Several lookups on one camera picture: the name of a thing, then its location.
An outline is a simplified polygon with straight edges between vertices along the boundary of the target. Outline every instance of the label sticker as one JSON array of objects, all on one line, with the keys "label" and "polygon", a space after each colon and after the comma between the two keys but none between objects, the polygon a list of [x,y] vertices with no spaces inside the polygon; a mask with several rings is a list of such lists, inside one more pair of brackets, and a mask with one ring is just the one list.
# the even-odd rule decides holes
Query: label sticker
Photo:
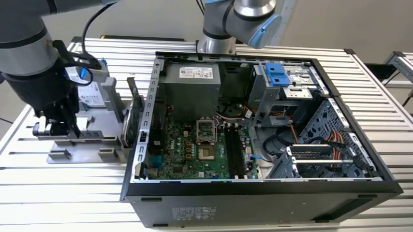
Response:
[{"label": "label sticker", "polygon": [[180,67],[179,78],[212,79],[212,68]]},{"label": "label sticker", "polygon": [[251,115],[252,115],[252,111],[247,110],[246,114],[244,114],[244,117],[246,118],[251,118]]},{"label": "label sticker", "polygon": [[300,78],[298,76],[295,76],[295,75],[288,75],[288,77],[290,77],[290,81],[291,82],[300,81]]},{"label": "label sticker", "polygon": [[176,221],[213,220],[216,207],[173,207],[172,216]]},{"label": "label sticker", "polygon": [[[69,79],[77,83],[87,83],[88,81],[81,80],[76,67],[65,68]],[[92,82],[88,86],[78,86],[78,99],[89,107],[104,107],[104,101],[96,82]]]}]

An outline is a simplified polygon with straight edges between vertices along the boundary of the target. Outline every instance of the blue plastic part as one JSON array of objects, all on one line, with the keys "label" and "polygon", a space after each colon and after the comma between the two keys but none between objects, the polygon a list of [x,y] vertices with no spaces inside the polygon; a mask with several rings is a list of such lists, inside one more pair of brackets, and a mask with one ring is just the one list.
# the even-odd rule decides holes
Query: blue plastic part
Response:
[{"label": "blue plastic part", "polygon": [[205,0],[205,4],[208,4],[208,3],[216,3],[216,2],[219,2],[219,1],[228,1],[228,0]]},{"label": "blue plastic part", "polygon": [[83,105],[84,111],[88,111],[91,109],[87,103],[80,102],[80,104]]},{"label": "blue plastic part", "polygon": [[104,64],[104,67],[108,67],[108,62],[105,61],[104,58],[100,59],[101,63]]},{"label": "blue plastic part", "polygon": [[283,66],[279,63],[264,63],[264,73],[271,80],[271,86],[286,87],[290,85],[290,79],[284,74]]},{"label": "blue plastic part", "polygon": [[260,28],[256,29],[247,45],[255,49],[263,48],[270,40],[274,38],[276,29],[280,24],[280,15],[274,14],[262,24]]},{"label": "blue plastic part", "polygon": [[159,155],[151,155],[149,157],[149,163],[153,168],[161,169],[161,156]]},{"label": "blue plastic part", "polygon": [[87,73],[85,68],[80,67],[80,79],[81,79],[81,80],[84,80],[85,73]]},{"label": "blue plastic part", "polygon": [[263,159],[262,156],[259,155],[254,155],[252,153],[247,154],[248,157],[256,158],[256,159]]},{"label": "blue plastic part", "polygon": [[[104,67],[108,67],[108,63],[105,61],[104,58],[100,59],[101,63],[104,64]],[[87,70],[84,67],[80,67],[80,79],[84,80],[84,77],[85,77],[85,74],[87,74]]]}]

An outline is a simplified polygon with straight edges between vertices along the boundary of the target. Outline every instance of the blue drive release tab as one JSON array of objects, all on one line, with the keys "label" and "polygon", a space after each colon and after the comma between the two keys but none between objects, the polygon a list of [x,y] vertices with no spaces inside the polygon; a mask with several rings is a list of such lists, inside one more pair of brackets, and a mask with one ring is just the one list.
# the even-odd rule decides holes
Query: blue drive release tab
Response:
[{"label": "blue drive release tab", "polygon": [[271,86],[286,87],[290,85],[290,79],[284,74],[283,66],[279,63],[264,63],[264,73],[271,80]]}]

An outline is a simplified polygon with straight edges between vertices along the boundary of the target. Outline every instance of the green circuit board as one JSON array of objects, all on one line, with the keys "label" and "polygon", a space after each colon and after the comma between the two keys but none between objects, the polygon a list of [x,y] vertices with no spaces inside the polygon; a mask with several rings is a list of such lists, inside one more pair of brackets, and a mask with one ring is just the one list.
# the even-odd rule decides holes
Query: green circuit board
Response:
[{"label": "green circuit board", "polygon": [[[239,128],[239,144],[243,159],[247,159],[246,147],[250,147],[247,128]],[[256,167],[246,173],[247,178],[256,178]],[[216,142],[212,145],[196,143],[196,124],[169,124],[165,152],[161,167],[149,167],[151,179],[228,179],[226,157],[226,136],[223,127],[216,128]]]},{"label": "green circuit board", "polygon": [[209,137],[212,135],[212,124],[200,122],[197,136]]}]

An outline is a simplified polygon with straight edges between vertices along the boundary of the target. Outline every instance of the black ram slot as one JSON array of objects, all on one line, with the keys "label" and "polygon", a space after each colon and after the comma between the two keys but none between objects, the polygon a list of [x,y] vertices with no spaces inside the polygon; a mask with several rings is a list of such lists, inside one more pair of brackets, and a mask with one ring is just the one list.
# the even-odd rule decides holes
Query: black ram slot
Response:
[{"label": "black ram slot", "polygon": [[243,178],[244,176],[244,161],[243,153],[240,151],[240,139],[238,134],[238,128],[228,127],[224,128],[226,136],[226,156],[227,156],[227,166],[230,171],[230,176],[238,176]]}]

